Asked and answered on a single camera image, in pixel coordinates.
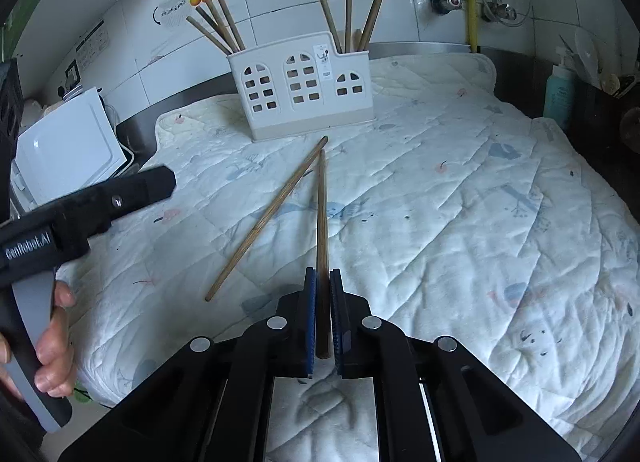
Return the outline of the left hand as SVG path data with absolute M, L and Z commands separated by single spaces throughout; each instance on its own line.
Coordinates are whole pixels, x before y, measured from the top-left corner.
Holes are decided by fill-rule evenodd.
M 51 321 L 36 346 L 41 368 L 35 375 L 37 390 L 55 399 L 69 397 L 76 384 L 75 352 L 70 344 L 66 312 L 74 305 L 75 295 L 70 287 L 65 282 L 56 281 Z

